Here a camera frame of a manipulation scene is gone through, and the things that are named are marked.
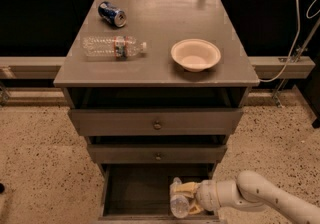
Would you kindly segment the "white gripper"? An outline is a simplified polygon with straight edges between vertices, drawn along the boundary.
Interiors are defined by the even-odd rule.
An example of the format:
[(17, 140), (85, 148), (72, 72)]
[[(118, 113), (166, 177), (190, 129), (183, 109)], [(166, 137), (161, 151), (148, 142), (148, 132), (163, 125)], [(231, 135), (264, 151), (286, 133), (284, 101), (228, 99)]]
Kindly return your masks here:
[(170, 195), (182, 195), (194, 198), (189, 201), (189, 214), (196, 215), (204, 210), (216, 211), (220, 208), (217, 194), (217, 183), (214, 180), (204, 180), (200, 184), (196, 182), (179, 183), (170, 185)]

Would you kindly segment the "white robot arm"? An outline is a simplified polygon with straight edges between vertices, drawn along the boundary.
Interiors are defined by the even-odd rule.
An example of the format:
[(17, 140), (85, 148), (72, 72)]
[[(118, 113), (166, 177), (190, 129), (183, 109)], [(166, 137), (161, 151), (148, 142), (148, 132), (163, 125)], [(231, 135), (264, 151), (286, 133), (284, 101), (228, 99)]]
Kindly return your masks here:
[(320, 224), (320, 208), (278, 188), (260, 174), (245, 170), (235, 180), (183, 183), (176, 177), (170, 185), (170, 210), (176, 218), (230, 207), (262, 211), (269, 206), (293, 224)]

